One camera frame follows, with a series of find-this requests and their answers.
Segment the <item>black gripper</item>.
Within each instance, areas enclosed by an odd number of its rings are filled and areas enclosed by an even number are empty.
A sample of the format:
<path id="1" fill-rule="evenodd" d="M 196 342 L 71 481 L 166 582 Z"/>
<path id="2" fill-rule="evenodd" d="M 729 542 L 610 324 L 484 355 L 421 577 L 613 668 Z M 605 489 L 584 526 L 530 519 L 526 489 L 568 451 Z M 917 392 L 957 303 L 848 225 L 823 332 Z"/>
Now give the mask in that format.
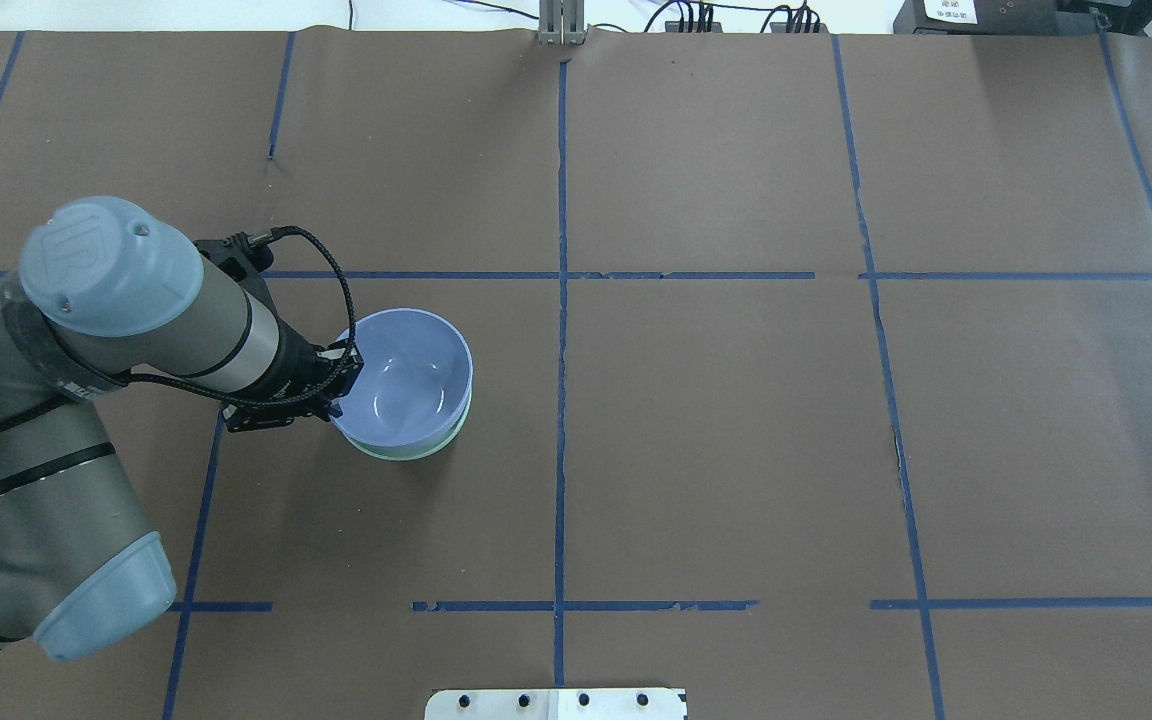
<path id="1" fill-rule="evenodd" d="M 223 407 L 223 425 L 230 433 L 288 427 L 301 418 L 339 418 L 339 400 L 353 389 L 364 366 L 351 340 L 324 347 L 308 342 L 283 320 L 278 329 L 270 367 L 251 386 L 230 392 L 241 404 Z"/>

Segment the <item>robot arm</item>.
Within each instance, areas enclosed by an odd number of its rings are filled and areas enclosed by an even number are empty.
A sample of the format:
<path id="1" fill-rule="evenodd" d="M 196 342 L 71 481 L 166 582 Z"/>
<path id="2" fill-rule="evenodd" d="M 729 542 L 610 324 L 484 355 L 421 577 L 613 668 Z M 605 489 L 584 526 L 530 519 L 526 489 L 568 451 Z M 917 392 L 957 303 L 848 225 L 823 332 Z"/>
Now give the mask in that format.
<path id="1" fill-rule="evenodd" d="M 154 384 L 210 397 L 232 432 L 340 414 L 353 338 L 306 341 L 262 272 L 297 225 L 188 240 L 131 200 L 70 200 L 0 276 L 0 652 L 69 662 L 169 611 L 177 583 L 96 397 Z"/>

